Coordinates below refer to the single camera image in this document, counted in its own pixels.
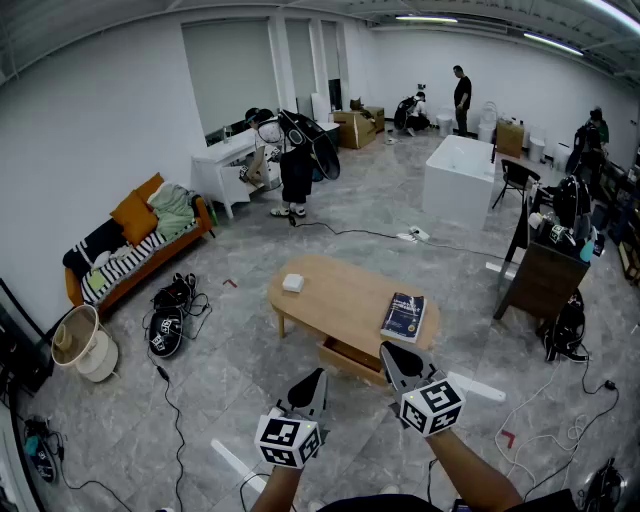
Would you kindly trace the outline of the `dark blue book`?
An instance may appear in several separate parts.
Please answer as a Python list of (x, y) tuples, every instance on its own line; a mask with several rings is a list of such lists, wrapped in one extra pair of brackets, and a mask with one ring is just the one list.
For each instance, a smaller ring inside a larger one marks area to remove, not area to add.
[(384, 338), (415, 344), (426, 309), (424, 296), (396, 292), (384, 317), (380, 334)]

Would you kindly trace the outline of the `large cardboard box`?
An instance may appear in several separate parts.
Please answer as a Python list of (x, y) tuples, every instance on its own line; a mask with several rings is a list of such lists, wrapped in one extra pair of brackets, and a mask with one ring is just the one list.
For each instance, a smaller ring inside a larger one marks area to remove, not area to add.
[(332, 115), (333, 121), (339, 125), (340, 147), (362, 149), (375, 139), (375, 122), (362, 112), (334, 111)]

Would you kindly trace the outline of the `orange sofa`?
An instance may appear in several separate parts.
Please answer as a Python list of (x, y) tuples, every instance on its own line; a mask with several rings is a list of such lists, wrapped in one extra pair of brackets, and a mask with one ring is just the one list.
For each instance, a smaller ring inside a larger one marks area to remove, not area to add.
[(194, 221), (182, 230), (178, 237), (173, 240), (167, 240), (167, 244), (156, 252), (138, 271), (117, 285), (104, 302), (98, 306), (91, 306), (100, 312), (106, 311), (143, 282), (150, 274), (169, 262), (184, 249), (194, 244), (201, 237), (213, 233), (211, 217), (204, 199), (196, 192), (192, 192), (194, 193), (191, 202), (195, 214)]

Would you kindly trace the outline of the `black white striped blanket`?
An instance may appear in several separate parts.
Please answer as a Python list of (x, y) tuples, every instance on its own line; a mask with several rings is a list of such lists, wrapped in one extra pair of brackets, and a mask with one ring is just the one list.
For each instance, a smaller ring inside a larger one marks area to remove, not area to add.
[[(63, 256), (66, 290), (72, 304), (100, 305), (117, 285), (166, 244), (167, 240), (153, 231), (138, 246), (132, 246), (124, 238), (122, 227), (113, 219), (107, 220)], [(87, 282), (94, 270), (99, 270), (107, 280), (107, 285), (98, 292)]]

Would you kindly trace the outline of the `black equipment bundle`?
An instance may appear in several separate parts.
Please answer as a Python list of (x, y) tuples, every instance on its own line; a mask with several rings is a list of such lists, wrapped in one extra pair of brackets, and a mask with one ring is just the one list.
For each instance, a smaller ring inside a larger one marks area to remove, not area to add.
[(59, 455), (60, 436), (49, 428), (47, 419), (30, 416), (24, 421), (24, 451), (31, 465), (47, 484), (58, 480), (58, 466), (55, 457)]

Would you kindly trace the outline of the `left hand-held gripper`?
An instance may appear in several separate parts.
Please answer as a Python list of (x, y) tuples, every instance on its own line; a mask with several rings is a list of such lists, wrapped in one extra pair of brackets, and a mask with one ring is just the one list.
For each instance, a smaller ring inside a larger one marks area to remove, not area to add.
[[(297, 380), (284, 398), (258, 421), (254, 444), (261, 459), (274, 466), (303, 469), (324, 445), (327, 420), (328, 373), (316, 368)], [(304, 412), (304, 417), (289, 418), (284, 412)]]

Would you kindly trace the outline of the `black chair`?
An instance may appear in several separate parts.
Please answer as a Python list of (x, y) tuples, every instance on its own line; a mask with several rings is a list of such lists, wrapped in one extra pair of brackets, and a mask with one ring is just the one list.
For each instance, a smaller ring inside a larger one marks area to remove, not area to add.
[(492, 208), (496, 207), (497, 203), (504, 198), (508, 190), (517, 191), (521, 196), (521, 203), (524, 203), (527, 191), (540, 181), (540, 175), (514, 161), (502, 159), (501, 165), (504, 186), (492, 205)]

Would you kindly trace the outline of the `orange cushion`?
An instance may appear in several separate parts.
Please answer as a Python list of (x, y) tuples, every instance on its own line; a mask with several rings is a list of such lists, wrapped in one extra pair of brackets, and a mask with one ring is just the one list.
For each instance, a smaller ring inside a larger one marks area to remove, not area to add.
[(138, 246), (158, 224), (157, 217), (148, 209), (136, 191), (132, 191), (111, 212), (111, 217), (122, 227), (124, 238), (132, 245)]
[(159, 173), (155, 173), (150, 179), (140, 185), (136, 192), (143, 202), (147, 203), (149, 197), (154, 194), (164, 183), (163, 177)]

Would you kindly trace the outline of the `wide grey roller blind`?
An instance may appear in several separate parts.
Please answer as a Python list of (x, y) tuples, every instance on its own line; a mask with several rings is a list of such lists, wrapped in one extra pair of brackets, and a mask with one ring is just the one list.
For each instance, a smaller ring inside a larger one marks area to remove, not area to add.
[(240, 122), (251, 107), (279, 107), (265, 19), (182, 27), (194, 96), (206, 135)]

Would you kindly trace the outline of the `dark green cabinet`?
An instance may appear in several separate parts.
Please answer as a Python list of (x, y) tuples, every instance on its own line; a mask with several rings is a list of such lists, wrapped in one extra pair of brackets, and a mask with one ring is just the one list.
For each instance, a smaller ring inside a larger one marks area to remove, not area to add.
[(339, 151), (340, 125), (333, 121), (317, 122), (317, 125), (327, 134), (336, 151)]

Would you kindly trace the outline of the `wooden desk drawer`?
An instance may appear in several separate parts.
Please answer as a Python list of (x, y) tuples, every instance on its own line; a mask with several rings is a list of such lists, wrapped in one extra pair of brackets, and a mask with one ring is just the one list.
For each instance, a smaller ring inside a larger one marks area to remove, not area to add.
[(328, 364), (372, 384), (379, 386), (387, 384), (382, 363), (377, 356), (372, 356), (333, 337), (327, 337), (318, 350), (320, 358)]

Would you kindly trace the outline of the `wooden coffee table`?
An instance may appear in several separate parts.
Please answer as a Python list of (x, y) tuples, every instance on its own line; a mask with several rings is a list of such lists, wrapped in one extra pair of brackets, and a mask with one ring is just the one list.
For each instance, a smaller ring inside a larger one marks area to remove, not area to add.
[[(284, 291), (287, 274), (300, 274), (300, 293)], [(272, 279), (267, 298), (278, 317), (279, 336), (291, 321), (319, 339), (333, 337), (379, 358), (387, 307), (396, 293), (420, 296), (414, 286), (324, 255), (290, 260)]]

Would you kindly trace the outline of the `white bathtub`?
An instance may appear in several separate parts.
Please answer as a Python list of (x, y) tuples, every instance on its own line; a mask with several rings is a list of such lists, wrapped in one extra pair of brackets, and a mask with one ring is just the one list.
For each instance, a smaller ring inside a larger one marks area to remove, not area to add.
[(484, 227), (495, 180), (494, 146), (447, 136), (425, 163), (422, 211), (429, 219)]

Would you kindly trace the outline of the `green blanket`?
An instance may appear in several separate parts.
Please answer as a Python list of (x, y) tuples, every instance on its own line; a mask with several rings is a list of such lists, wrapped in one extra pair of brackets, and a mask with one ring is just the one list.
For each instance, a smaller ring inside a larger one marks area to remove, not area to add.
[(158, 234), (166, 240), (173, 240), (194, 221), (193, 197), (192, 191), (170, 182), (162, 183), (149, 196), (147, 205), (158, 219)]

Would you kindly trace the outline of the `dark wooden desk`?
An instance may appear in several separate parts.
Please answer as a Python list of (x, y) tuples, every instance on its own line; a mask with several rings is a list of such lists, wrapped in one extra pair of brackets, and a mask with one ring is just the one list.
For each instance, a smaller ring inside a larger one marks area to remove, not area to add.
[(514, 307), (542, 322), (553, 321), (590, 269), (580, 258), (535, 240), (536, 232), (528, 224), (533, 211), (533, 200), (527, 197), (500, 269), (495, 320)]

